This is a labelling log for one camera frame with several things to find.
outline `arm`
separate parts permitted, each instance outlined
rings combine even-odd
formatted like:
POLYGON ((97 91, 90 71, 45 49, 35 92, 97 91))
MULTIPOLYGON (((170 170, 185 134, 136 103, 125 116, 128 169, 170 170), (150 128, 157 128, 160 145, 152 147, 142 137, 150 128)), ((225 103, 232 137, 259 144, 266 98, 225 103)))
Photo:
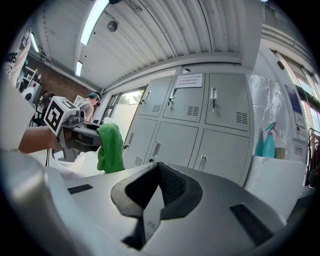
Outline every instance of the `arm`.
POLYGON ((85 110, 86 121, 92 123, 92 118, 94 117, 94 106, 88 104, 88 108, 85 110))
POLYGON ((43 96, 42 100, 39 102, 40 105, 44 105, 46 103, 46 100, 48 99, 48 95, 43 96))
POLYGON ((61 150, 56 136, 49 127, 29 127, 25 130, 19 145, 22 153, 29 154, 47 149, 61 150))

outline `locker door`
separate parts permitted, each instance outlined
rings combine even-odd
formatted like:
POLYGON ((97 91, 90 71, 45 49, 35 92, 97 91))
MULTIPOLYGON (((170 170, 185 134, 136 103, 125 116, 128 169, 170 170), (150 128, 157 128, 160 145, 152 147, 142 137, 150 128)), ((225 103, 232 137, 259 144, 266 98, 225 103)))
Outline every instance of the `locker door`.
POLYGON ((197 132, 197 127, 161 122, 149 159, 187 167, 197 132))
POLYGON ((130 164, 128 164, 125 160, 123 160, 123 165, 125 169, 131 169, 132 166, 130 164))
POLYGON ((248 147, 247 137, 205 129, 194 169, 238 183, 248 147))
POLYGON ((145 90, 142 103, 138 107, 138 115, 158 117, 163 107, 172 76, 150 81, 145 90))
POLYGON ((163 117, 199 123, 204 90, 205 75, 203 75, 202 87, 177 89, 173 87, 170 96, 174 96, 174 98, 166 103, 163 117))
POLYGON ((147 151, 154 134, 157 121, 144 118, 135 118, 124 145, 128 147, 124 150, 122 157, 130 166, 143 165, 147 151))
POLYGON ((249 131, 249 102, 244 78, 235 74, 210 74, 206 124, 249 131), (217 100, 211 100, 216 90, 217 100))

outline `poster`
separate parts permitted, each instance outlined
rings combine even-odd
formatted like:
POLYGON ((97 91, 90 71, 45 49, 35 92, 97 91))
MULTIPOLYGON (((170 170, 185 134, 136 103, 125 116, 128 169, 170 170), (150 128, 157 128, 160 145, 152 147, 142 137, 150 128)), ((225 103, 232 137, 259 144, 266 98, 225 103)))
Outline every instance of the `poster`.
POLYGON ((286 84, 284 85, 284 87, 285 87, 285 89, 289 95, 290 101, 291 101, 291 105, 292 105, 293 113, 294 113, 295 124, 297 126, 305 128, 304 116, 303 116, 302 109, 300 106, 299 98, 296 94, 296 90, 294 88, 290 88, 286 84))
POLYGON ((202 87, 203 74, 179 75, 175 88, 194 88, 202 87))

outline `window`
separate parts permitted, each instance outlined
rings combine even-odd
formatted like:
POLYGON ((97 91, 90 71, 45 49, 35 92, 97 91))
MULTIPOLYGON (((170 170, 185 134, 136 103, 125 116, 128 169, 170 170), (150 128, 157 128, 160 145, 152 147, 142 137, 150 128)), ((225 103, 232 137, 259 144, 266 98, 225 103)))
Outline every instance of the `window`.
POLYGON ((106 106, 105 111, 103 113, 103 117, 102 117, 102 120, 100 122, 101 125, 103 124, 105 118, 111 117, 111 115, 112 115, 112 113, 113 113, 113 111, 115 109, 115 106, 116 106, 116 104, 118 102, 118 98, 120 100, 120 97, 121 97, 121 94, 117 94, 117 95, 112 95, 111 96, 111 98, 109 100, 109 103, 106 106))
POLYGON ((320 131, 320 122, 319 122, 319 113, 314 110, 312 107, 310 107, 312 122, 313 122, 313 129, 316 131, 320 131))
POLYGON ((313 120, 312 120, 312 115, 311 115, 311 108, 309 107, 308 102, 301 100, 302 103, 302 107, 304 110, 304 114, 305 114, 305 118, 306 118, 306 129, 307 131, 309 130, 309 128, 313 128, 313 120))
POLYGON ((113 95, 104 111, 101 124, 105 122, 107 117, 112 118, 119 126, 122 139, 125 140, 145 89, 142 87, 113 95))
POLYGON ((304 71, 303 67, 297 63, 295 63, 293 60, 282 56, 283 59, 286 61, 286 63, 290 66, 291 70, 293 71, 294 75, 298 79, 300 86, 308 92, 310 95, 314 96, 316 99, 317 94, 315 92, 315 89, 313 88, 313 85, 311 81, 309 81, 308 76, 306 72, 304 71))
POLYGON ((319 82, 317 80, 317 78, 319 78, 319 76, 316 75, 316 74, 311 74, 311 73, 308 73, 308 74, 311 77, 311 80, 312 80, 312 82, 314 84, 315 92, 318 92, 318 99, 320 99, 320 97, 319 97, 319 95, 320 95, 320 85, 319 85, 319 82))
POLYGON ((292 82, 295 85, 300 86, 298 79, 295 76, 295 73, 292 71, 291 67, 288 65, 288 63, 286 62, 286 60, 276 51, 273 51, 273 53, 275 54, 275 56, 278 57, 278 59, 281 61, 281 63, 284 65, 285 70, 287 71, 289 77, 291 78, 292 82))
POLYGON ((119 126, 123 140, 126 139, 144 90, 145 89, 140 89, 122 94, 119 102, 115 106, 111 118, 119 126))

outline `teal spray bottle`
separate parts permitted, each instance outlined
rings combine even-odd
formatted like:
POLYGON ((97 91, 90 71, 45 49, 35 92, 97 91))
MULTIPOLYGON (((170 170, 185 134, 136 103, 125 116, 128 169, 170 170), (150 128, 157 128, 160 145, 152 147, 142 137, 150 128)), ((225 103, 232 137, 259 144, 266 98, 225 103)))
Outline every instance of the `teal spray bottle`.
POLYGON ((264 130, 259 129, 259 139, 255 146, 254 155, 257 157, 262 157, 262 151, 264 150, 265 140, 264 140, 264 130))
POLYGON ((276 146, 275 146, 275 141, 274 137, 272 135, 272 130, 275 131, 275 133, 278 133, 276 130, 276 122, 270 124, 266 131, 268 131, 268 135, 265 139, 264 146, 263 146, 263 151, 262 151, 262 157, 265 158, 275 158, 276 154, 276 146))

